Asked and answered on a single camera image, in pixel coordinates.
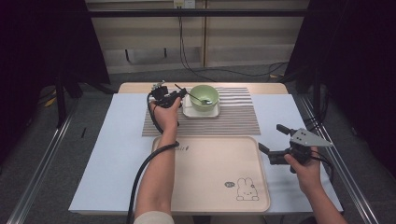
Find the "green bowl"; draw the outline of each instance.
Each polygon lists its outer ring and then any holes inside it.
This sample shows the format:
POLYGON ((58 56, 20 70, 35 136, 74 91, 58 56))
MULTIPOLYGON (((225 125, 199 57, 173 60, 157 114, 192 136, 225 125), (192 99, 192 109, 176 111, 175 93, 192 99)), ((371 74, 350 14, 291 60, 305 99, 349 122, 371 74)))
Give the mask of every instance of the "green bowl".
POLYGON ((192 107, 194 107, 197 111, 210 111, 212 110, 216 104, 219 102, 219 92, 215 88, 207 85, 198 85, 191 89, 190 94, 197 97, 200 100, 208 100, 211 101, 211 105, 203 105, 199 100, 190 96, 190 101, 192 107))

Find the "striped placemat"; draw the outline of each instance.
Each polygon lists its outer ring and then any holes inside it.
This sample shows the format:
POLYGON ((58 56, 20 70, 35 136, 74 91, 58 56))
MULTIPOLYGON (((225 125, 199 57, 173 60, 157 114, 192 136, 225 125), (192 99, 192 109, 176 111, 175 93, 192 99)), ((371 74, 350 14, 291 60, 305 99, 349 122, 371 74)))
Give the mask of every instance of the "striped placemat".
MULTIPOLYGON (((179 110, 178 135, 261 135, 248 88, 216 88, 220 112, 215 118, 187 118, 179 110)), ((158 136, 149 112, 146 112, 142 136, 158 136)))

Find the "human arm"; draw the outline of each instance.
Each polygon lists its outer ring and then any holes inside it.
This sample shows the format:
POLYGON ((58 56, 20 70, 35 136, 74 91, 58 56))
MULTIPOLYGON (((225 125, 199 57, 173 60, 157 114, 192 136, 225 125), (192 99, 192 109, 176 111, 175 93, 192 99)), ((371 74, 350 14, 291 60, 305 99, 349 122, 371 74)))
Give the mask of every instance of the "human arm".
MULTIPOLYGON (((177 109, 180 98, 169 108, 150 104, 155 119, 163 129, 163 135, 157 148, 174 144, 177 137, 177 109)), ((175 151, 165 150, 154 157, 148 164, 140 181, 136 198, 134 216, 149 211, 160 211, 171 215, 171 199, 175 181, 175 151)))
POLYGON ((290 154, 285 155, 285 160, 296 171, 301 191, 305 194, 318 224, 347 223, 338 212, 320 182, 320 161, 310 160, 301 165, 290 154))

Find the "white plate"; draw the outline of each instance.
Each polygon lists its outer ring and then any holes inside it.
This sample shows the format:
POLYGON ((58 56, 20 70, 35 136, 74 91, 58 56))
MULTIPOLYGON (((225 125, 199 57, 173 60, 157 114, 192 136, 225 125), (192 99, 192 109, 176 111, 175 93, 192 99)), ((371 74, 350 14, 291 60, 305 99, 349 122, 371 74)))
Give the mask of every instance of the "white plate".
POLYGON ((191 104, 190 96, 186 95, 183 99, 183 114, 188 118, 215 118, 220 113, 220 100, 210 111, 197 111, 191 104))

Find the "robotic hand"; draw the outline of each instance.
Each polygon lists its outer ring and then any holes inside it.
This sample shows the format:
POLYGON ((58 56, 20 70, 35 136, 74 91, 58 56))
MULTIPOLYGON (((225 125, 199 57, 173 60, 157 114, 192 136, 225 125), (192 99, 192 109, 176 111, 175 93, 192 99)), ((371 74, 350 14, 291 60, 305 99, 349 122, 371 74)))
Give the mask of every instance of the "robotic hand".
POLYGON ((154 123, 155 127, 157 128, 158 132, 160 133, 163 133, 163 130, 161 129, 160 125, 158 125, 158 122, 154 116, 154 112, 151 111, 151 108, 149 106, 149 97, 150 96, 154 97, 155 105, 163 108, 169 108, 173 105, 177 97, 183 99, 184 96, 186 96, 187 94, 186 88, 180 89, 180 91, 172 91, 171 93, 169 93, 168 88, 166 86, 163 86, 163 83, 165 83, 165 81, 154 84, 151 88, 151 92, 148 94, 148 99, 147 99, 148 112, 150 114, 151 120, 154 123))
MULTIPOLYGON (((310 147, 332 146, 331 142, 328 142, 305 129, 299 129, 296 131, 281 124, 277 124, 276 129, 284 134, 290 134, 290 147, 286 148, 284 151, 270 151, 268 147, 259 143, 259 150, 268 155, 271 165, 288 164, 284 158, 286 154, 290 154, 300 164, 305 164, 312 158, 310 147)), ((290 167, 290 171, 295 174, 292 167, 290 167)))

